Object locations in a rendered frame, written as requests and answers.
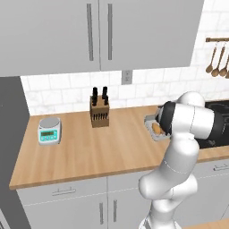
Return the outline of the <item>grey vegetable container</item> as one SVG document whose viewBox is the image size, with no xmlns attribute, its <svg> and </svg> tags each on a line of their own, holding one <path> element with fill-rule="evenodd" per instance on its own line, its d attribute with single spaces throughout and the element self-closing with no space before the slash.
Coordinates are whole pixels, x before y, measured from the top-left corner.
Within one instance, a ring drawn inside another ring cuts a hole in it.
<svg viewBox="0 0 229 229">
<path fill-rule="evenodd" d="M 160 140 L 166 140 L 170 138 L 170 135 L 165 134 L 164 131 L 162 134 L 159 134 L 159 135 L 155 134 L 152 130 L 152 123 L 157 123 L 156 116 L 154 114 L 146 115 L 144 118 L 144 124 L 147 130 L 149 131 L 149 134 L 153 140 L 160 141 Z"/>
</svg>

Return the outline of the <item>orange sweet potato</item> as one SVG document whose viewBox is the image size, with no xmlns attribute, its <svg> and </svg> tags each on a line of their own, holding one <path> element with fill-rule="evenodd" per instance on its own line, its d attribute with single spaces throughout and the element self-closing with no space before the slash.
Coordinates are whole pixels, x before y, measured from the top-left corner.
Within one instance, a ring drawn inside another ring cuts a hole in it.
<svg viewBox="0 0 229 229">
<path fill-rule="evenodd" d="M 152 130 L 157 135 L 163 133 L 163 130 L 160 128 L 160 125 L 158 123 L 152 123 Z"/>
</svg>

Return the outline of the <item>wooden knife block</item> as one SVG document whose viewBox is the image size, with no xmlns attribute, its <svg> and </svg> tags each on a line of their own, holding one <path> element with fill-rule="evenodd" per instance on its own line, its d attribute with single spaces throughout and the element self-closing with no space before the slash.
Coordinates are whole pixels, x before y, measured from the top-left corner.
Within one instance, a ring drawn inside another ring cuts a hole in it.
<svg viewBox="0 0 229 229">
<path fill-rule="evenodd" d="M 95 106 L 93 101 L 90 101 L 89 113 L 93 128 L 109 125 L 109 104 L 105 104 L 105 100 L 101 95 L 98 95 L 98 101 Z"/>
</svg>

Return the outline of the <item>grey drawer front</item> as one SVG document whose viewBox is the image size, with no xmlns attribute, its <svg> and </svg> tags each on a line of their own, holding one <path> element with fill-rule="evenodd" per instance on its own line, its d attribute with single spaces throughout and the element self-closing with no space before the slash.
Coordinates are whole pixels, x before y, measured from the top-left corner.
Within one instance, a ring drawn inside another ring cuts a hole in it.
<svg viewBox="0 0 229 229">
<path fill-rule="evenodd" d="M 215 160 L 210 162 L 197 163 L 193 169 L 193 174 L 197 179 L 214 177 L 222 174 L 229 174 L 229 169 L 224 171 L 214 171 L 214 165 L 229 165 L 229 159 Z"/>
<path fill-rule="evenodd" d="M 52 192 L 57 191 L 57 189 L 68 190 L 70 187 L 76 189 L 76 192 L 72 194 L 52 196 Z M 62 182 L 31 188 L 18 189 L 17 193 L 19 195 L 21 203 L 25 206 L 60 199 L 84 197 L 93 194 L 106 193 L 106 178 L 101 177 L 81 181 Z"/>
<path fill-rule="evenodd" d="M 149 174 L 149 173 L 150 173 L 150 170 L 108 176 L 107 177 L 108 190 L 109 191 L 120 191 L 120 190 L 127 190 L 131 188 L 137 188 L 139 184 L 139 179 L 143 175 Z"/>
</svg>

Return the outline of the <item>white teal kitchen scale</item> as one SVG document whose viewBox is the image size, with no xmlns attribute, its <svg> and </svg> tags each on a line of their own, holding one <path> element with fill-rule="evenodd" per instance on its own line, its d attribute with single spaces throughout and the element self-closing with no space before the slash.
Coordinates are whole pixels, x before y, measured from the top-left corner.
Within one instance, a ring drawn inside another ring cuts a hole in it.
<svg viewBox="0 0 229 229">
<path fill-rule="evenodd" d="M 38 143 L 41 146 L 59 144 L 62 137 L 62 122 L 59 117 L 41 119 L 38 124 Z"/>
</svg>

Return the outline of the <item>grey base cupboard door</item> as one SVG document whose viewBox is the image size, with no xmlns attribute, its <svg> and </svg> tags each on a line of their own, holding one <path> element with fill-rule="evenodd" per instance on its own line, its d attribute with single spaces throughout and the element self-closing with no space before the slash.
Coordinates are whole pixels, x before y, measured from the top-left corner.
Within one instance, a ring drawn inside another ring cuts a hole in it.
<svg viewBox="0 0 229 229">
<path fill-rule="evenodd" d="M 31 229 L 107 229 L 105 193 L 24 206 Z M 104 223 L 100 224 L 99 203 Z"/>
<path fill-rule="evenodd" d="M 117 219 L 114 222 L 114 199 L 117 199 Z M 137 188 L 108 192 L 108 229 L 139 229 L 147 216 L 151 201 L 144 199 Z"/>
</svg>

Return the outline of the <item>black hob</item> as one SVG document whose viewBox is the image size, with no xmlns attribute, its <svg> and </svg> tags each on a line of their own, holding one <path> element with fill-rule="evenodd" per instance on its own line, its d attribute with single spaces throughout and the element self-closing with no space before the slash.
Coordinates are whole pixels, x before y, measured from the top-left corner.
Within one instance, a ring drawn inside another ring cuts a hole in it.
<svg viewBox="0 0 229 229">
<path fill-rule="evenodd" d="M 207 102 L 206 107 L 216 110 L 225 119 L 225 130 L 218 140 L 207 140 L 202 142 L 201 148 L 223 147 L 229 145 L 229 100 Z"/>
</svg>

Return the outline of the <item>wooden hanging spoon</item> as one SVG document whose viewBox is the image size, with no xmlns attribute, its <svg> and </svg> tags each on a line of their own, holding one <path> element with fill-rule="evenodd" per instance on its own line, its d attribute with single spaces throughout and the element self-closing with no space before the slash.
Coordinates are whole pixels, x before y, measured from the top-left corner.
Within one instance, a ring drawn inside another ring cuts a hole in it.
<svg viewBox="0 0 229 229">
<path fill-rule="evenodd" d="M 223 58 L 224 52 L 225 52 L 225 47 L 222 47 L 217 66 L 211 73 L 213 77 L 216 77 L 219 74 L 219 66 L 221 64 L 221 60 Z"/>
<path fill-rule="evenodd" d="M 224 77 L 226 75 L 226 73 L 227 73 L 226 67 L 227 67 L 227 64 L 225 64 L 225 67 L 220 70 L 220 72 L 219 72 L 220 76 Z"/>
<path fill-rule="evenodd" d="M 211 56 L 210 64 L 206 68 L 206 73 L 211 73 L 212 70 L 213 70 L 213 60 L 214 60 L 214 57 L 215 57 L 215 54 L 216 54 L 216 48 L 217 48 L 217 43 L 216 43 L 216 45 L 215 45 L 215 47 L 213 49 L 213 53 L 212 53 L 212 56 Z"/>
</svg>

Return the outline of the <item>dark grey fridge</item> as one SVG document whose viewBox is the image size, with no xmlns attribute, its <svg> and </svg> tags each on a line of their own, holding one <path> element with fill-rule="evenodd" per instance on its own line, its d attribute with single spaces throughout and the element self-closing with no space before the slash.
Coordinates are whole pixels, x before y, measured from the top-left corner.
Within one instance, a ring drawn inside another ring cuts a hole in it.
<svg viewBox="0 0 229 229">
<path fill-rule="evenodd" d="M 20 77 L 0 77 L 0 209 L 10 229 L 30 229 L 16 191 L 9 189 L 30 113 Z"/>
</svg>

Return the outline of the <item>grey wall socket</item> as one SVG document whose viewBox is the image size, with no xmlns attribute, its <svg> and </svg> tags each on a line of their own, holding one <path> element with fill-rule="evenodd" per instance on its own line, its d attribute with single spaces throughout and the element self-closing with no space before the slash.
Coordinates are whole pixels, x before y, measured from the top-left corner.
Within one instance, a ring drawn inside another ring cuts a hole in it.
<svg viewBox="0 0 229 229">
<path fill-rule="evenodd" d="M 122 84 L 132 84 L 132 70 L 122 71 Z"/>
</svg>

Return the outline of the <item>grey wall cupboard door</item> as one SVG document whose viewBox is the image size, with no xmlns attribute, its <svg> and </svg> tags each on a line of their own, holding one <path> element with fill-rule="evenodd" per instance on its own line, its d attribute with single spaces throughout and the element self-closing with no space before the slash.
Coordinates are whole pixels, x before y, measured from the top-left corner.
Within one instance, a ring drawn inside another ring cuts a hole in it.
<svg viewBox="0 0 229 229">
<path fill-rule="evenodd" d="M 113 5 L 112 60 L 108 60 L 107 5 Z M 103 71 L 187 67 L 204 0 L 99 0 Z"/>
<path fill-rule="evenodd" d="M 87 4 L 92 13 L 93 61 Z M 0 76 L 98 70 L 98 0 L 0 0 Z"/>
</svg>

